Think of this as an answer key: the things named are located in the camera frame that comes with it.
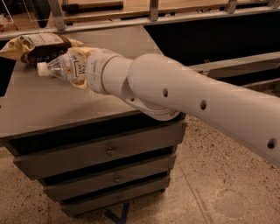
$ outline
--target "gray cabinet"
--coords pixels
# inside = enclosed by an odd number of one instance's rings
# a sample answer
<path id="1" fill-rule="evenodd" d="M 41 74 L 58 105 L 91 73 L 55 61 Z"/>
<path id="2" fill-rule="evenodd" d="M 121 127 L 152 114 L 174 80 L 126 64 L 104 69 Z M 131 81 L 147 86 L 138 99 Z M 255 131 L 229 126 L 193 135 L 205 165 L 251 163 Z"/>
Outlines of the gray cabinet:
<path id="1" fill-rule="evenodd" d="M 70 216 L 165 189 L 184 115 L 159 122 L 138 111 L 1 138 L 14 164 Z"/>

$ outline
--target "metal leg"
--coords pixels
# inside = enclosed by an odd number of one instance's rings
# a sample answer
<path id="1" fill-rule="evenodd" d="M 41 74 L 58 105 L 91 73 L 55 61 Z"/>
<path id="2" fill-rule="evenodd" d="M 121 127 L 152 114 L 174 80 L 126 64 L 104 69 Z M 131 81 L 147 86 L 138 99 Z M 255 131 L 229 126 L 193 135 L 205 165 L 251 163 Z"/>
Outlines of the metal leg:
<path id="1" fill-rule="evenodd" d="M 150 0 L 150 21 L 158 20 L 158 0 Z"/>
<path id="2" fill-rule="evenodd" d="M 54 17 L 56 29 L 58 31 L 64 31 L 65 23 L 64 23 L 64 19 L 62 17 L 62 11 L 61 11 L 58 0 L 48 0 L 48 1 L 49 1 L 51 10 L 52 10 L 52 15 Z"/>
<path id="3" fill-rule="evenodd" d="M 235 9 L 236 9 L 236 4 L 237 4 L 237 0 L 229 0 L 227 6 L 225 8 L 225 11 L 227 13 L 234 13 Z"/>
<path id="4" fill-rule="evenodd" d="M 269 7 L 271 9 L 277 9 L 280 6 L 280 0 L 270 0 Z"/>

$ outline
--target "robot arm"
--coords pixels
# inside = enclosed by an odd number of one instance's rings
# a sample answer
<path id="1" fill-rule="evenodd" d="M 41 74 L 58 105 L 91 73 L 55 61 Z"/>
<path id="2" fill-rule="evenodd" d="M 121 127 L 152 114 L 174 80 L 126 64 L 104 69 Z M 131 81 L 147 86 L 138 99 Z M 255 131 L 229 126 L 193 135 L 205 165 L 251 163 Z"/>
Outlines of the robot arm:
<path id="1" fill-rule="evenodd" d="M 135 60 L 100 50 L 87 60 L 88 85 L 158 120 L 179 112 L 198 117 L 280 165 L 280 100 L 210 79 L 163 55 Z"/>

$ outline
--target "plastic bottle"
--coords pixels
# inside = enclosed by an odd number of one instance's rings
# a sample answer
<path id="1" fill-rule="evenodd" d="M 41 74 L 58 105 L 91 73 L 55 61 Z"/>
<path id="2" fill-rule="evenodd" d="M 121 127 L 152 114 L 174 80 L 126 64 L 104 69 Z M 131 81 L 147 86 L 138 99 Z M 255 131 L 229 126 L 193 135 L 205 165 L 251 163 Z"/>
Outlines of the plastic bottle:
<path id="1" fill-rule="evenodd" d="M 82 86 L 85 82 L 85 51 L 82 47 L 69 48 L 67 53 L 48 63 L 38 63 L 37 69 L 39 76 L 54 76 L 64 81 L 70 81 L 76 86 Z"/>

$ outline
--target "snack bag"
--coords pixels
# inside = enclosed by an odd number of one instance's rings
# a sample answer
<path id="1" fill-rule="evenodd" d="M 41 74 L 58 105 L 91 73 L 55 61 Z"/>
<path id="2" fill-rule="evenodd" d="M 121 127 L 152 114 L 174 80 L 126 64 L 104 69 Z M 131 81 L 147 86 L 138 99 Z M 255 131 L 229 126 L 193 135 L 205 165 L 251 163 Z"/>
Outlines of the snack bag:
<path id="1" fill-rule="evenodd" d="M 25 34 L 10 40 L 0 51 L 0 57 L 35 65 L 54 60 L 68 48 L 81 45 L 78 40 L 50 32 Z"/>

